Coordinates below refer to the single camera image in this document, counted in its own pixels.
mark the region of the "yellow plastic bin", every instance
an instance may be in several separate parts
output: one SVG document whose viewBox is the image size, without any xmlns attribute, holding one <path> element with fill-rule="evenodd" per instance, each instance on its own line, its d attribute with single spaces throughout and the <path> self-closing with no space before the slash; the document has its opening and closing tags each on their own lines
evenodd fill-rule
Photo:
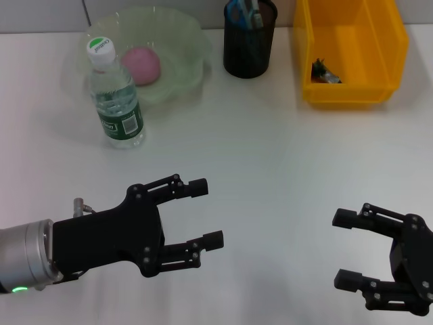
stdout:
<svg viewBox="0 0 433 325">
<path fill-rule="evenodd" d="M 298 0 L 293 40 L 311 103 L 387 100 L 400 85 L 409 46 L 394 0 Z M 311 82 L 317 58 L 341 84 Z"/>
</svg>

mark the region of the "plastic bottle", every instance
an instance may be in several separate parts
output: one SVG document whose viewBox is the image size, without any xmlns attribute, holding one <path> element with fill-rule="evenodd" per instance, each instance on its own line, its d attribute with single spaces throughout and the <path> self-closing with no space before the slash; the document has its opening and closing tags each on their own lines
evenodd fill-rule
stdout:
<svg viewBox="0 0 433 325">
<path fill-rule="evenodd" d="M 116 148 L 132 148 L 144 139 L 143 117 L 134 81 L 116 58 L 113 42 L 97 37 L 87 44 L 93 65 L 89 86 L 102 127 Z"/>
</svg>

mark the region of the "bottle cap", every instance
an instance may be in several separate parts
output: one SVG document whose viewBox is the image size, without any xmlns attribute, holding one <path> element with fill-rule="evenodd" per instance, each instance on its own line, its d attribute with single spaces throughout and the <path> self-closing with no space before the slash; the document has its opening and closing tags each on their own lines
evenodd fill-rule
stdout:
<svg viewBox="0 0 433 325">
<path fill-rule="evenodd" d="M 95 66 L 110 64 L 116 59 L 116 50 L 111 39 L 96 37 L 87 44 L 87 55 Z"/>
</svg>

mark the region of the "pink ball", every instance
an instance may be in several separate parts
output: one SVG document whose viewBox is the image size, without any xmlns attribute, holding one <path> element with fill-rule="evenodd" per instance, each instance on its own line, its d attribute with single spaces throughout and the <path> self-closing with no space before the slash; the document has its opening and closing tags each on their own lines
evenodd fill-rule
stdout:
<svg viewBox="0 0 433 325">
<path fill-rule="evenodd" d="M 153 83 L 161 74 L 160 59 L 148 47 L 135 47 L 125 53 L 121 62 L 127 67 L 137 86 Z"/>
</svg>

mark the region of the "table surface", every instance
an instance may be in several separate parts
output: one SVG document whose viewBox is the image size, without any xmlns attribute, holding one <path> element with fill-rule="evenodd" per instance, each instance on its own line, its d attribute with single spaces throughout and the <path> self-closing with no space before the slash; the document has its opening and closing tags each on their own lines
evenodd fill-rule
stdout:
<svg viewBox="0 0 433 325">
<path fill-rule="evenodd" d="M 431 324 L 367 311 L 336 290 L 337 271 L 392 280 L 391 240 L 332 227 L 336 209 L 370 202 L 417 213 L 433 228 L 433 25 L 411 38 L 401 89 L 369 112 L 321 112 L 300 99 L 290 29 L 275 31 L 268 71 L 241 80 L 222 65 L 223 31 L 202 87 L 143 108 L 146 140 L 107 145 L 74 66 L 77 33 L 0 35 L 1 227 L 96 211 L 134 183 L 205 177 L 209 195 L 160 206 L 167 243 L 223 230 L 225 248 L 200 269 L 143 278 L 135 265 L 0 297 L 1 323 L 369 325 Z"/>
</svg>

